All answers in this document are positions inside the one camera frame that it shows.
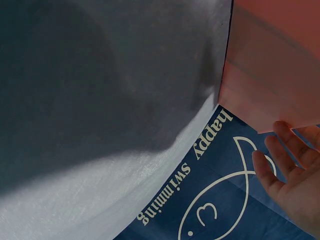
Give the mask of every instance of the gray fabric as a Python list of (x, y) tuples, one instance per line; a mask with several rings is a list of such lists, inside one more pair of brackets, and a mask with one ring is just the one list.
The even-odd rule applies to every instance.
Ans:
[(136, 217), (213, 112), (230, 4), (0, 2), (0, 239), (108, 240)]

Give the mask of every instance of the white surface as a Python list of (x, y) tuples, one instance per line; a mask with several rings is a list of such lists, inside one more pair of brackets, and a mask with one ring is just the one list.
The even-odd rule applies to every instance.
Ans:
[(112, 239), (212, 115), (230, 2), (47, 2), (4, 48), (0, 239)]

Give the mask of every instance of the hand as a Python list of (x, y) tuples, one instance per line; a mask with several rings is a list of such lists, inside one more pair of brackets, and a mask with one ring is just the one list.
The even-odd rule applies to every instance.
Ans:
[(302, 167), (295, 164), (277, 137), (268, 136), (265, 145), (287, 183), (277, 179), (260, 151), (252, 153), (256, 176), (297, 226), (320, 239), (320, 128), (297, 129), (317, 150), (308, 147), (284, 122), (275, 122), (273, 130)]

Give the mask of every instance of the cartoon fish face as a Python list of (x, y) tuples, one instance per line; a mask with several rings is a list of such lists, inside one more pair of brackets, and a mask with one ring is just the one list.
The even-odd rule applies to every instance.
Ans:
[[(246, 137), (237, 136), (233, 139), (239, 151), (243, 169), (215, 180), (193, 199), (181, 220), (178, 240), (220, 240), (229, 235), (241, 220), (249, 197), (248, 176), (256, 173), (247, 169), (240, 142), (249, 143), (252, 151), (257, 150), (257, 147)], [(268, 156), (266, 158), (276, 175), (275, 164)], [(233, 184), (231, 179), (237, 182), (245, 180), (245, 191)]]

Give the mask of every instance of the finger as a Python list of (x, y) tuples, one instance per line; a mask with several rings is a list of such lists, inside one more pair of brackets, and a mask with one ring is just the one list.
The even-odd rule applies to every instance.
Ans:
[(268, 160), (265, 155), (260, 151), (254, 151), (252, 153), (253, 167), (255, 174), (259, 179), (262, 187), (266, 193), (275, 201), (278, 201), (278, 194), (281, 188), (285, 185), (280, 181), (272, 172)]
[(302, 167), (309, 168), (313, 163), (320, 161), (318, 151), (308, 147), (294, 132), (282, 121), (273, 124), (273, 130), (286, 145)]
[(273, 160), (288, 181), (304, 171), (291, 159), (276, 136), (266, 137), (264, 143), (268, 148)]
[(315, 149), (320, 151), (320, 128), (317, 126), (307, 126), (298, 128), (297, 131), (307, 139)]

